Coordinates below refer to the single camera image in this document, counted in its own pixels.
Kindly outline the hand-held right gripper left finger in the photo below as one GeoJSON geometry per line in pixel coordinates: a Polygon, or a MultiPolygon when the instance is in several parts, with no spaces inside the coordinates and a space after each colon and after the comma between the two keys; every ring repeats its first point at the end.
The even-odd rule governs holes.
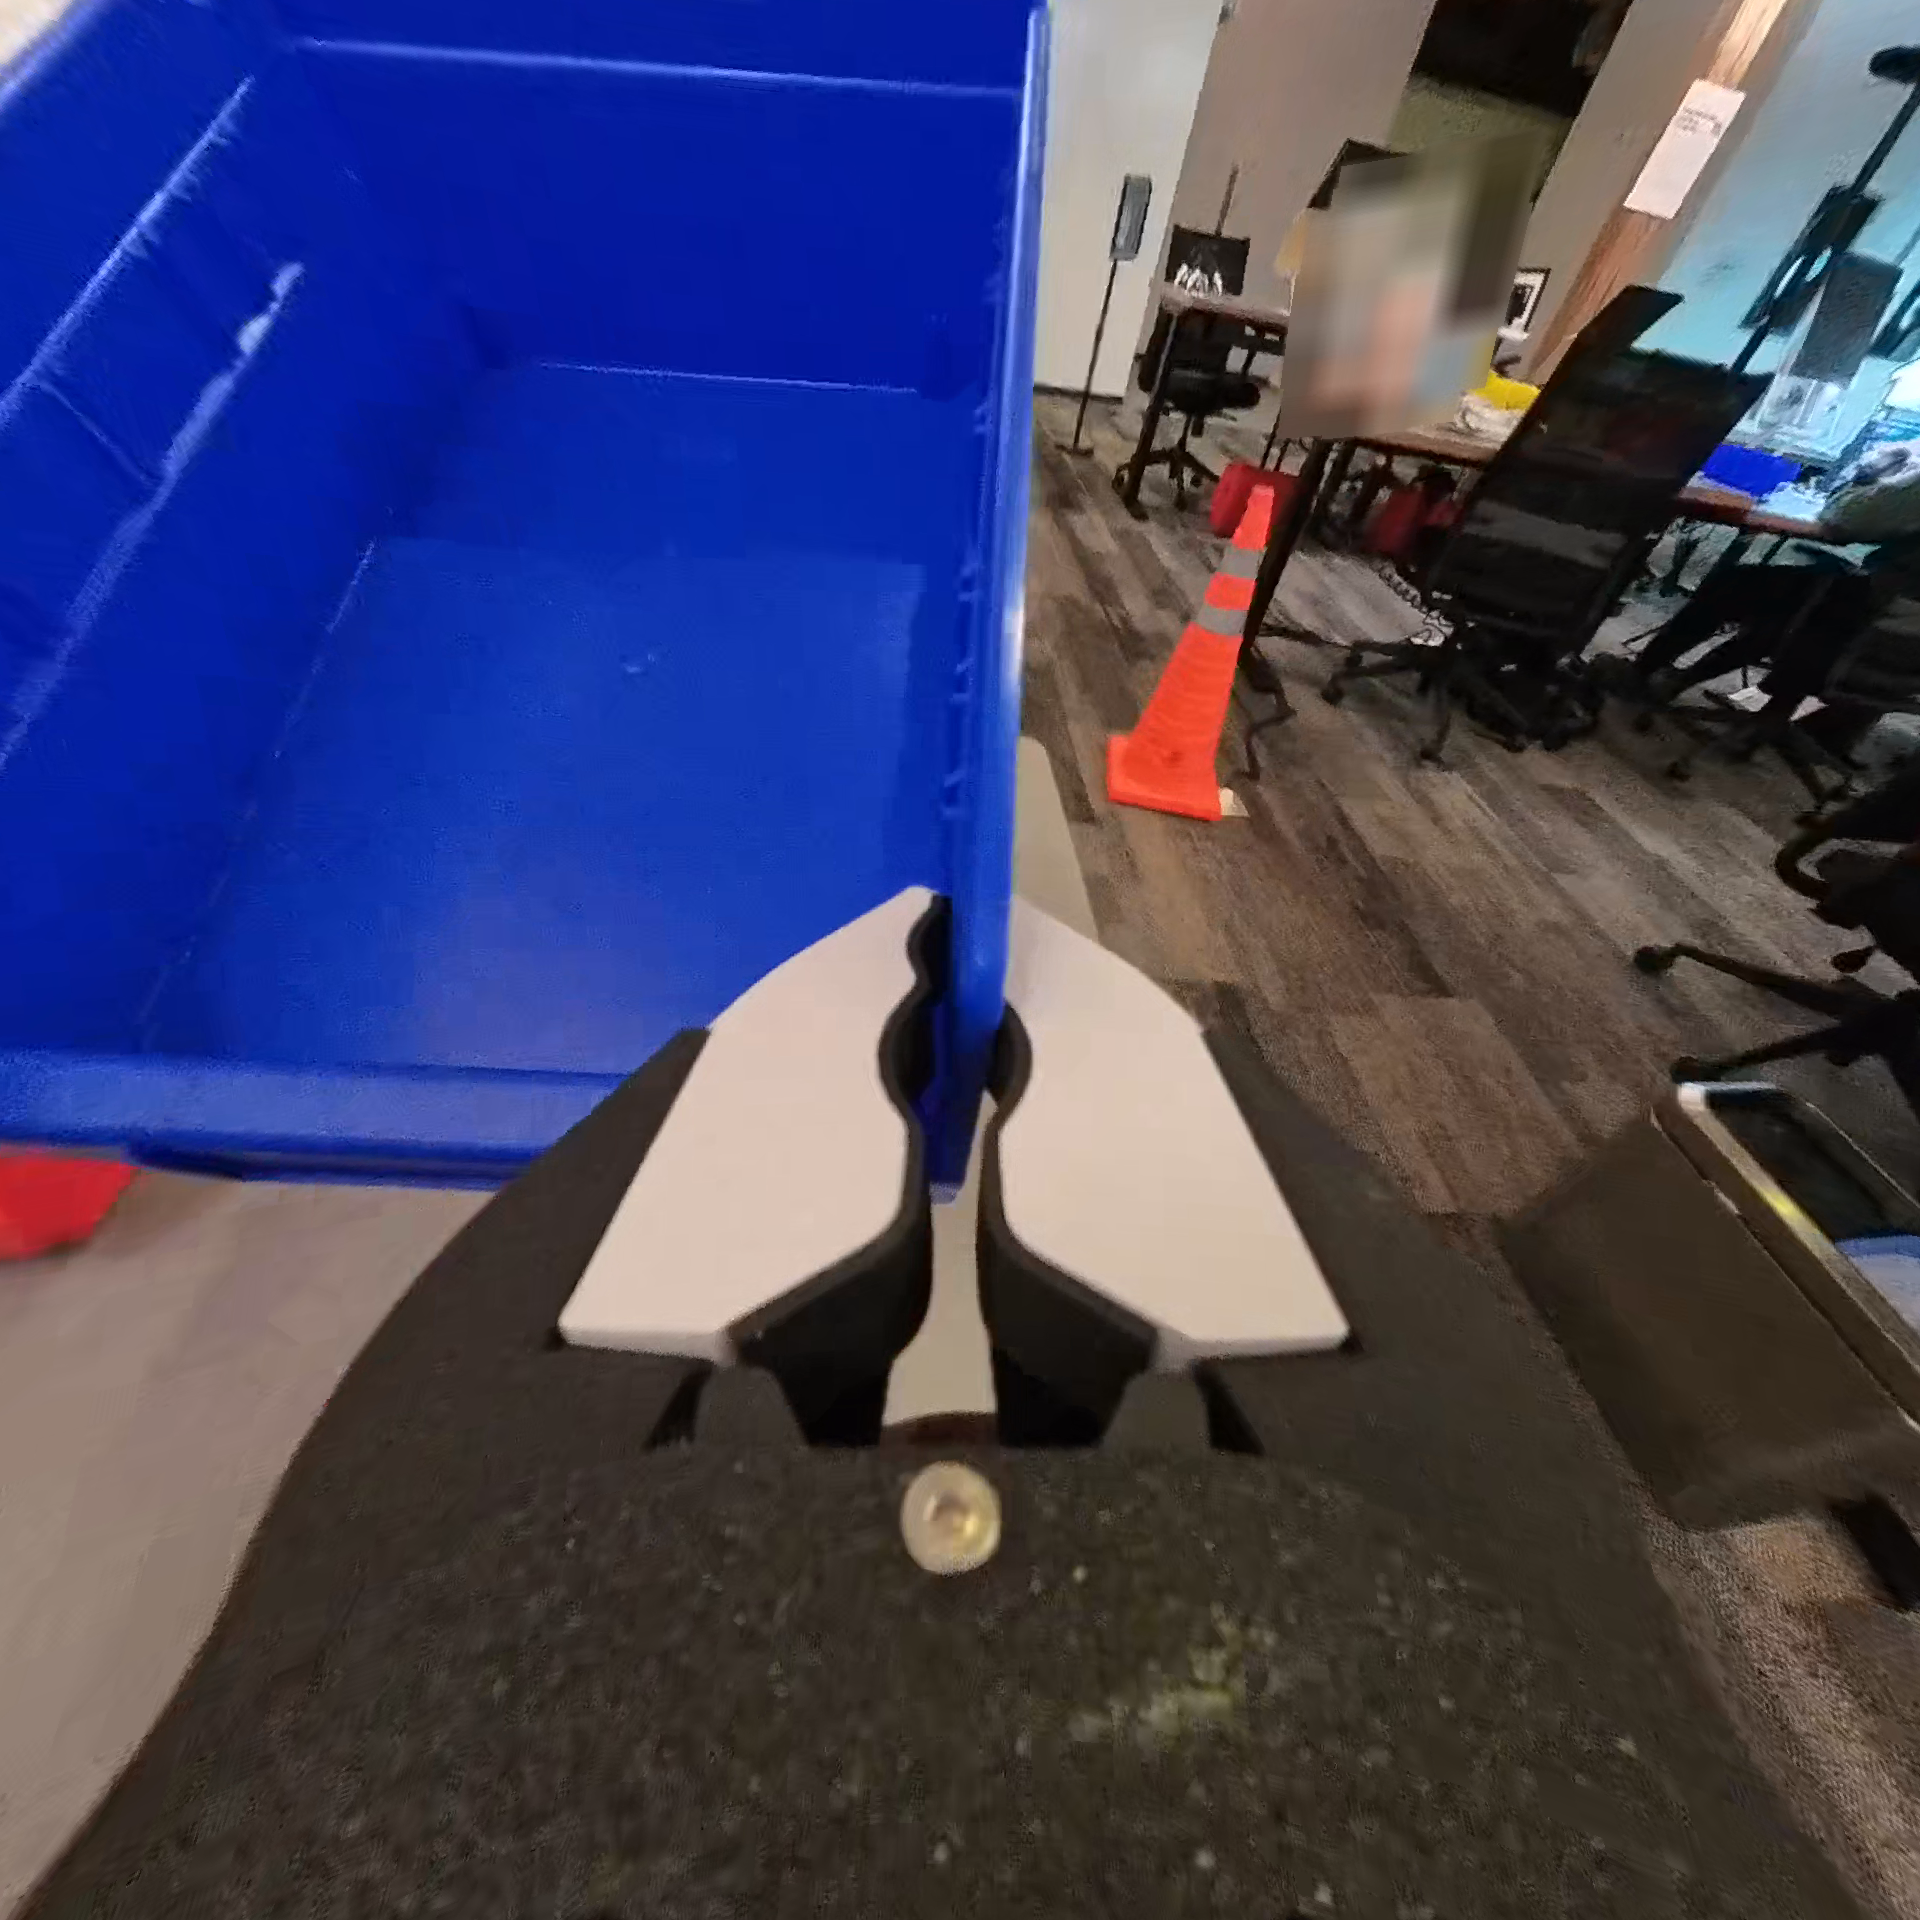
{"type": "Polygon", "coordinates": [[[709,1026],[562,1307],[572,1347],[734,1358],[929,1195],[917,1048],[944,899],[903,888],[709,1026]]]}

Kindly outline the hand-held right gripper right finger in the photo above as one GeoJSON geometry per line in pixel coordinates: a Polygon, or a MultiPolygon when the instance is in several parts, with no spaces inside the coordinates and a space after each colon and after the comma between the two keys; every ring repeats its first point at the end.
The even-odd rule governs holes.
{"type": "Polygon", "coordinates": [[[982,1160],[990,1324],[1025,1367],[1329,1353],[1350,1321],[1198,1019],[1016,899],[982,1160]]]}

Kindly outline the blue plastic bin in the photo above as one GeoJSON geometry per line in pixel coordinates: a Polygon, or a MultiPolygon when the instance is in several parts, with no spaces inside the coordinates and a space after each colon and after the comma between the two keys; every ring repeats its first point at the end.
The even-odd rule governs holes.
{"type": "Polygon", "coordinates": [[[5,59],[8,1145],[510,1180],[903,892],[1003,1010],[1044,3],[5,59]]]}

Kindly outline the red plastic bin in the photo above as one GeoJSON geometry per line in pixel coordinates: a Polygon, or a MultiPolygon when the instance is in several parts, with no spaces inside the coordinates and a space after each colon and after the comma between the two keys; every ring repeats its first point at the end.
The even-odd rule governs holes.
{"type": "Polygon", "coordinates": [[[85,1243],[136,1180],[133,1163],[3,1151],[3,1263],[85,1243]]]}

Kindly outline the orange striped bar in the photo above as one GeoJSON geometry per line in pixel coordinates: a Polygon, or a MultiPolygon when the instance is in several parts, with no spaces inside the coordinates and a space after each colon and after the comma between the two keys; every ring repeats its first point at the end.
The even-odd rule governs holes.
{"type": "Polygon", "coordinates": [[[1252,502],[1131,732],[1108,737],[1107,798],[1218,824],[1239,802],[1218,775],[1246,617],[1280,503],[1252,502]]]}

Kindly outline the red bag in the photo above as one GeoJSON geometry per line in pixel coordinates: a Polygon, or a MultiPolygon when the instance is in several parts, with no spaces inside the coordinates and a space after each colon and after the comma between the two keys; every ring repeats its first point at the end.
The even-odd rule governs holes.
{"type": "Polygon", "coordinates": [[[1266,500],[1273,505],[1289,505],[1299,490],[1299,473],[1286,467],[1261,465],[1246,457],[1234,457],[1221,467],[1208,500],[1208,524],[1213,536],[1230,540],[1236,536],[1251,505],[1266,500]]]}

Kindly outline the black mesh office chair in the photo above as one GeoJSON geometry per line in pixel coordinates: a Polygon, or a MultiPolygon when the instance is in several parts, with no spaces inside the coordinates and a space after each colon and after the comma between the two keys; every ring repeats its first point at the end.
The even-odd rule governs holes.
{"type": "Polygon", "coordinates": [[[1640,348],[1679,304],[1628,286],[1587,324],[1411,572],[1437,635],[1350,644],[1320,690],[1329,705],[1404,677],[1429,700],[1429,762],[1458,719],[1517,753],[1596,729],[1585,654],[1770,382],[1759,340],[1730,363],[1640,348]]]}

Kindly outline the wooden table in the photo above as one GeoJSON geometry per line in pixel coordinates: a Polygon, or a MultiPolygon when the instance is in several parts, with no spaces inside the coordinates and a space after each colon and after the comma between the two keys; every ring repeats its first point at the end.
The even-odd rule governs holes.
{"type": "MultiPolygon", "coordinates": [[[[1615,327],[1622,324],[1630,325],[1626,338],[1636,340],[1649,325],[1656,324],[1679,304],[1681,298],[1665,290],[1628,286],[1613,298],[1599,317],[1587,324],[1573,345],[1594,348],[1602,343],[1611,324],[1615,327]]],[[[1180,342],[1185,327],[1189,324],[1223,320],[1239,327],[1239,332],[1255,343],[1257,352],[1277,352],[1285,345],[1286,311],[1277,305],[1265,305],[1259,299],[1213,295],[1179,283],[1164,283],[1158,287],[1158,313],[1169,317],[1164,348],[1162,353],[1154,358],[1154,382],[1149,388],[1149,406],[1142,414],[1138,443],[1124,464],[1124,472],[1117,473],[1117,491],[1120,491],[1131,514],[1138,512],[1140,482],[1149,467],[1158,421],[1166,409],[1166,358],[1180,342]]],[[[1323,494],[1343,484],[1352,455],[1358,449],[1378,451],[1395,460],[1409,457],[1454,469],[1479,469],[1496,457],[1501,443],[1448,424],[1356,436],[1345,442],[1308,443],[1308,453],[1300,467],[1299,491],[1290,497],[1289,510],[1269,537],[1266,552],[1257,569],[1251,604],[1244,610],[1239,656],[1248,674],[1255,669],[1252,659],[1262,635],[1273,634],[1285,639],[1300,639],[1308,646],[1329,644],[1307,626],[1279,617],[1273,619],[1270,610],[1277,602],[1285,567],[1303,543],[1307,528],[1323,503],[1323,494]]],[[[1770,510],[1752,495],[1723,488],[1704,476],[1692,478],[1692,482],[1679,491],[1671,516],[1729,525],[1741,533],[1741,540],[1777,537],[1814,541],[1818,537],[1816,516],[1770,510]]]]}

